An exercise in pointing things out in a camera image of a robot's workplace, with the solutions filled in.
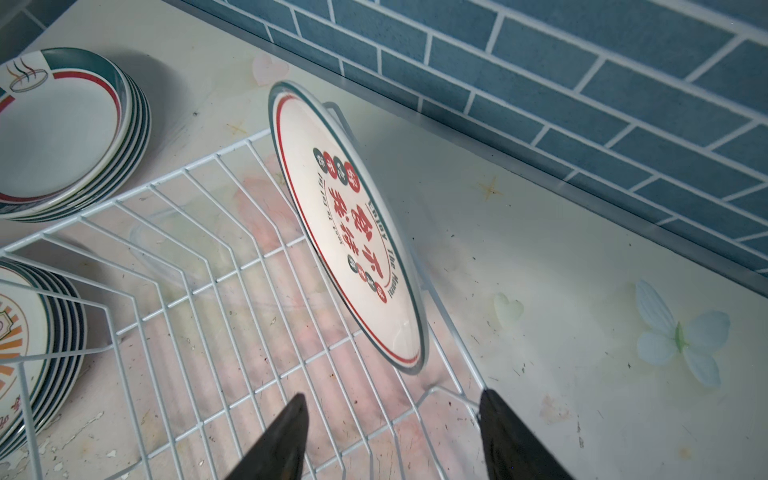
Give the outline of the large red-lettered plate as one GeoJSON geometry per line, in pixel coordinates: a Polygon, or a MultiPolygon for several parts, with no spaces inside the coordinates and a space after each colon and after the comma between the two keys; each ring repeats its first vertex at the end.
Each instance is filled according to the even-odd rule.
{"type": "Polygon", "coordinates": [[[275,83],[269,102],[278,165],[313,251],[373,346],[418,374],[429,347],[415,265],[347,125],[295,82],[275,83]]]}
{"type": "Polygon", "coordinates": [[[127,80],[131,88],[136,115],[127,139],[120,147],[117,156],[77,192],[39,212],[20,215],[12,218],[12,221],[43,223],[66,218],[105,200],[127,181],[146,151],[152,128],[151,111],[143,91],[130,76],[127,80]]]}

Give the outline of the white wire dish rack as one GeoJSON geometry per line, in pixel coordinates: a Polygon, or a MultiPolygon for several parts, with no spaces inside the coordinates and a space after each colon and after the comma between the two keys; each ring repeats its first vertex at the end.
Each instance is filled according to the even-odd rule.
{"type": "Polygon", "coordinates": [[[303,395],[306,479],[482,479],[482,387],[424,267],[423,370],[367,339],[260,132],[50,225],[1,225],[88,340],[69,396],[1,450],[5,479],[223,479],[303,395]]]}

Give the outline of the small orange sunburst plate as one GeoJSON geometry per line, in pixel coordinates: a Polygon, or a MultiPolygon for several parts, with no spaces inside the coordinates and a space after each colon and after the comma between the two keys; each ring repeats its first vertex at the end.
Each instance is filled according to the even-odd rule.
{"type": "Polygon", "coordinates": [[[21,274],[1,267],[1,442],[22,420],[22,376],[18,358],[48,352],[50,328],[41,296],[21,274]]]}

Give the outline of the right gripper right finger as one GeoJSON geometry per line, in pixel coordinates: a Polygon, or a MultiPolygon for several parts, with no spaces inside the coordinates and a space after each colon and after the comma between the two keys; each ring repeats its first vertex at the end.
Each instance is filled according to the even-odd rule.
{"type": "Polygon", "coordinates": [[[478,421],[490,479],[572,479],[496,391],[483,390],[478,421]]]}

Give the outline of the large steam-logo green-red plate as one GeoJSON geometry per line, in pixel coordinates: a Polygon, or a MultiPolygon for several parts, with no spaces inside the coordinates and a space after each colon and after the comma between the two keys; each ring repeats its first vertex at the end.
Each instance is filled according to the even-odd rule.
{"type": "Polygon", "coordinates": [[[89,50],[48,48],[1,66],[1,215],[43,210],[94,179],[134,126],[128,76],[89,50]]]}

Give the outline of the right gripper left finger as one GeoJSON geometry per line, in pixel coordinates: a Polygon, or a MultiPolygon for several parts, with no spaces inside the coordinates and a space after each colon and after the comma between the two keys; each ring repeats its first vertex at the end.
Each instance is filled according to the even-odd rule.
{"type": "Polygon", "coordinates": [[[298,393],[282,409],[227,480],[300,479],[309,430],[305,395],[298,393]]]}

